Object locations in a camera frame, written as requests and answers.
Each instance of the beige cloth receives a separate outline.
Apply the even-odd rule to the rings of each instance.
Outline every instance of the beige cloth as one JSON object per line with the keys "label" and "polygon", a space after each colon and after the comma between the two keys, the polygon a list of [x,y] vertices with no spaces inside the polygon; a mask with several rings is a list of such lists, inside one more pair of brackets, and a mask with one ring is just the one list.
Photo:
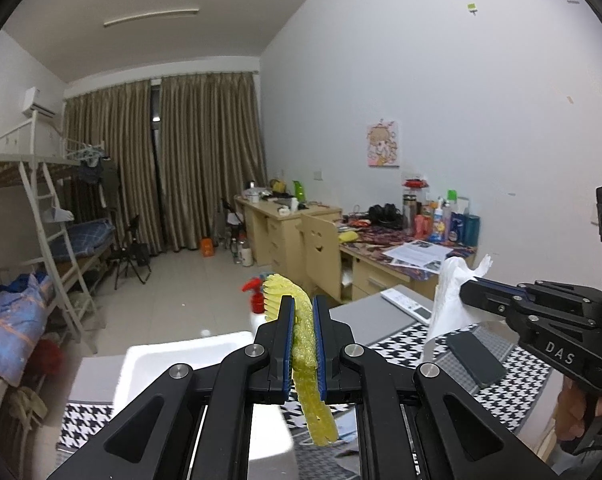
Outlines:
{"label": "beige cloth", "polygon": [[[129,219],[139,214],[141,240],[149,244],[151,253],[162,251],[150,138],[150,82],[113,86],[69,99],[64,129],[70,139],[89,144],[104,140],[106,152],[119,167],[123,199],[116,215],[119,238],[123,239]],[[88,219],[100,207],[97,186],[85,188],[73,192],[72,208],[79,221]]]}
{"label": "beige cloth", "polygon": [[160,167],[173,248],[210,236],[222,198],[247,180],[265,183],[251,73],[202,73],[161,81]]}

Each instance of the air conditioner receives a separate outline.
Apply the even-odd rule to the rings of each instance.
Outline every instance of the air conditioner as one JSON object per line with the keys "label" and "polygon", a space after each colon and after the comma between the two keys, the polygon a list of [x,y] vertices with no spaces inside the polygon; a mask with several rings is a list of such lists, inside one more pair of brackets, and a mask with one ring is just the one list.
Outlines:
{"label": "air conditioner", "polygon": [[41,115],[53,118],[61,111],[60,108],[60,102],[53,102],[35,86],[28,89],[23,97],[23,113],[27,117],[30,117],[34,110],[38,110]]}

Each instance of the paper towel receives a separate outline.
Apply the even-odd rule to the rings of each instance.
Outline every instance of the paper towel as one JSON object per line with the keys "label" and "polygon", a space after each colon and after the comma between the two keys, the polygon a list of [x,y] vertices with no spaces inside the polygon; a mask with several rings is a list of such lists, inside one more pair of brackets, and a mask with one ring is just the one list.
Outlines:
{"label": "paper towel", "polygon": [[426,363],[433,360],[436,338],[441,334],[480,322],[502,322],[501,316],[464,305],[459,296],[463,283],[474,280],[476,277],[482,278],[491,265],[492,259],[488,254],[474,270],[468,268],[465,260],[458,256],[452,256],[443,262],[434,293],[432,321],[423,345],[421,362]]}

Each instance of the bed ladder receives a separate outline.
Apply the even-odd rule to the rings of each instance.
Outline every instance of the bed ladder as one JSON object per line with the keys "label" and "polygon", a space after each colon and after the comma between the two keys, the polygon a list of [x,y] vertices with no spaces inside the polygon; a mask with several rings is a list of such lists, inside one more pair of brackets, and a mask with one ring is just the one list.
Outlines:
{"label": "bed ladder", "polygon": [[[93,314],[97,326],[92,330],[96,330],[97,328],[104,328],[105,323],[102,319],[100,312],[98,311],[96,304],[94,303],[94,299],[90,294],[90,290],[88,289],[85,280],[83,279],[81,268],[79,267],[79,264],[76,261],[76,256],[74,254],[74,250],[72,249],[72,243],[70,242],[70,237],[65,227],[65,222],[55,222],[60,225],[60,230],[50,236],[47,235],[44,229],[43,221],[41,218],[40,202],[43,200],[52,199],[52,206],[60,208],[59,197],[56,193],[56,188],[52,181],[52,177],[50,176],[50,171],[47,167],[47,163],[39,162],[33,158],[29,166],[29,178],[28,172],[26,171],[25,164],[23,162],[19,163],[18,171],[20,173],[21,180],[23,181],[23,186],[25,187],[25,191],[28,196],[28,200],[30,201],[30,206],[32,208],[32,213],[34,215],[34,222],[36,224],[36,235],[38,237],[38,244],[41,248],[43,260],[46,264],[46,270],[48,275],[52,277],[52,280],[54,282],[56,301],[58,302],[57,304],[61,309],[63,319],[65,319],[65,323],[68,325],[68,329],[72,334],[72,338],[76,342],[84,342],[88,349],[92,352],[92,354],[95,354],[97,352],[97,347],[92,341],[92,339],[89,338],[88,332],[90,330],[84,327],[81,318],[84,314]],[[38,194],[38,183],[36,181],[36,174],[38,173],[39,166],[42,169],[43,176],[45,178],[48,189],[48,193],[44,195]],[[56,238],[60,238],[61,236],[65,241],[65,247],[67,249],[71,262],[70,269],[63,276],[59,274],[59,271],[56,268],[56,264],[54,262],[54,258],[52,257],[52,251],[50,250],[49,245],[51,241],[55,240]],[[75,272],[78,274],[78,281],[81,284],[81,290],[88,297],[88,299],[85,302],[79,305],[78,311],[73,306],[72,301],[70,300],[68,293],[65,290],[65,286],[63,285],[65,280],[67,280]]]}

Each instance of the white remote control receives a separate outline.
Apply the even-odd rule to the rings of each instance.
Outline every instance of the white remote control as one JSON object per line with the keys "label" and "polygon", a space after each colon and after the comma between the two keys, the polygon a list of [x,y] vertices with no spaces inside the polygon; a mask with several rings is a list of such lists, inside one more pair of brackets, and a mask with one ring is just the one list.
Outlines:
{"label": "white remote control", "polygon": [[387,300],[394,306],[400,308],[408,316],[413,317],[424,325],[430,326],[432,313],[423,305],[412,300],[412,298],[408,298],[405,294],[399,292],[395,288],[388,288],[387,290],[382,291],[381,296],[384,300]]}

